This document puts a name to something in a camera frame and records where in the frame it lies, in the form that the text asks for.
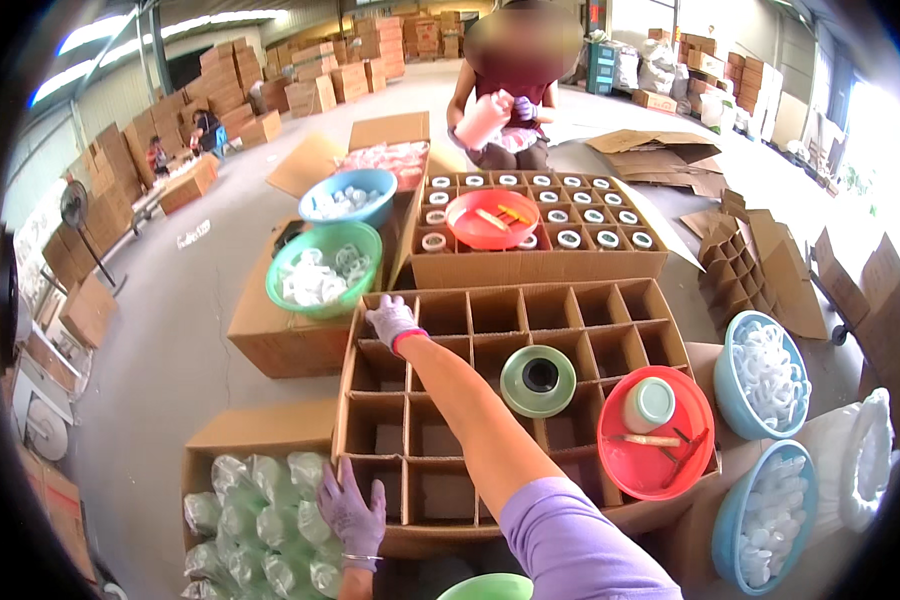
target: seated woman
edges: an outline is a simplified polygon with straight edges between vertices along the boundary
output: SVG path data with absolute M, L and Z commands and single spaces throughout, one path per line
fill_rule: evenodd
M 214 113 L 199 108 L 193 113 L 193 126 L 195 128 L 190 134 L 190 148 L 195 157 L 217 147 L 217 129 L 221 123 Z

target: open cardboard box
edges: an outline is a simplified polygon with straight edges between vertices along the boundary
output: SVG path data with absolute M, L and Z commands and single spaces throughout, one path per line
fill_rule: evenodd
M 503 176 L 516 178 L 516 183 L 502 183 Z M 418 289 L 656 278 L 666 263 L 668 252 L 674 252 L 700 268 L 696 257 L 648 198 L 614 177 L 534 171 L 452 173 L 447 177 L 450 185 L 438 188 L 433 186 L 435 174 L 429 174 L 418 213 L 408 219 L 408 231 L 403 237 L 401 255 L 408 255 L 413 281 Z M 537 177 L 547 178 L 550 184 L 535 184 Z M 567 178 L 578 180 L 579 185 L 566 185 Z M 607 182 L 608 187 L 594 186 L 595 179 Z M 446 208 L 445 205 L 430 202 L 435 193 L 445 192 L 452 202 L 468 192 L 494 188 L 517 192 L 537 203 L 541 222 L 534 231 L 536 249 L 475 249 L 457 240 L 446 224 L 427 224 L 427 213 Z M 548 191 L 556 194 L 559 201 L 541 201 L 540 194 Z M 605 202 L 604 197 L 609 193 L 619 195 L 622 204 Z M 590 202 L 575 201 L 580 198 L 577 194 L 585 195 Z M 550 210 L 565 211 L 570 217 L 569 222 L 548 222 L 547 213 Z M 599 212 L 603 223 L 587 222 L 583 218 L 587 210 Z M 638 222 L 621 222 L 619 213 L 623 210 L 636 214 Z M 557 235 L 564 230 L 579 234 L 582 240 L 579 248 L 565 249 L 557 243 Z M 596 236 L 604 230 L 619 236 L 618 248 L 606 249 L 597 244 Z M 635 247 L 632 238 L 638 232 L 649 235 L 651 247 Z M 423 236 L 431 233 L 443 234 L 447 239 L 447 251 L 433 253 L 423 248 Z
M 498 394 L 500 371 L 520 348 L 545 344 L 571 360 L 577 385 L 564 411 L 542 419 L 514 416 L 625 532 L 641 533 L 672 521 L 698 489 L 719 476 L 721 458 L 713 448 L 694 487 L 672 500 L 646 502 L 622 493 L 601 466 L 597 422 L 614 385 L 647 365 L 667 365 L 694 376 L 680 331 L 652 278 L 401 295 L 432 340 L 467 361 Z M 387 526 L 381 552 L 420 558 L 499 536 L 499 526 L 467 475 L 461 446 L 420 378 L 366 324 L 367 311 L 379 302 L 379 294 L 364 295 L 354 313 L 333 457 L 351 458 L 365 495 L 374 478 L 384 481 Z

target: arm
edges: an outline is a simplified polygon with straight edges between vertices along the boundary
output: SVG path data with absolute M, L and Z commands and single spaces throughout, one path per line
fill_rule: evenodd
M 566 476 L 467 362 L 422 335 L 398 343 L 459 440 L 473 485 L 495 519 L 528 483 Z
M 364 568 L 347 567 L 337 600 L 373 600 L 373 573 Z
M 451 130 L 464 118 L 464 109 L 467 107 L 470 92 L 476 85 L 477 75 L 473 72 L 473 67 L 464 60 L 463 65 L 459 67 L 459 75 L 456 77 L 456 89 L 454 89 L 453 97 L 450 98 L 450 103 L 447 105 L 447 127 Z

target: flattened cardboard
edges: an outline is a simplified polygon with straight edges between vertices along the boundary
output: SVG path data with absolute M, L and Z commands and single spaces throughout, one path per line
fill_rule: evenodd
M 751 210 L 749 216 L 763 274 L 780 301 L 780 322 L 800 337 L 830 339 L 810 273 L 790 229 L 775 221 L 769 210 Z

